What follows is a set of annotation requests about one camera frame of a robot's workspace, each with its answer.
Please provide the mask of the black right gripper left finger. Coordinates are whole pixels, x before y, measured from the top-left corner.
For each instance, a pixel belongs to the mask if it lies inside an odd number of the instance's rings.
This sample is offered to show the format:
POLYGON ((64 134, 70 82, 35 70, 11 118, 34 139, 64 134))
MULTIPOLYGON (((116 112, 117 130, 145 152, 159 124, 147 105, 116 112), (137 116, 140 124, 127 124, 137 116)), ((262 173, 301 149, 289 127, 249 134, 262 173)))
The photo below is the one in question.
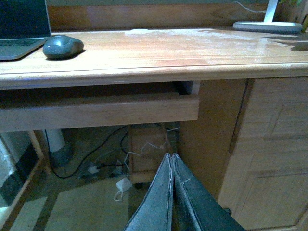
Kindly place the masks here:
POLYGON ((171 155, 165 154, 144 197, 125 226, 126 231, 170 231, 172 229, 174 171, 171 155))

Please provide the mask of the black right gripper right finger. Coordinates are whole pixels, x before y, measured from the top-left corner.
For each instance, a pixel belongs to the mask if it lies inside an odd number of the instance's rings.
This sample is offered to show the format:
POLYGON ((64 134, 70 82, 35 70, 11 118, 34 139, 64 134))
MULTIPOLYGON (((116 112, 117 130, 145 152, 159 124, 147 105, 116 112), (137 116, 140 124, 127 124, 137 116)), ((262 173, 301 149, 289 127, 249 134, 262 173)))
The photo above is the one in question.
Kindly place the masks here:
POLYGON ((180 231, 243 231, 190 171, 179 155, 172 156, 176 214, 180 231))

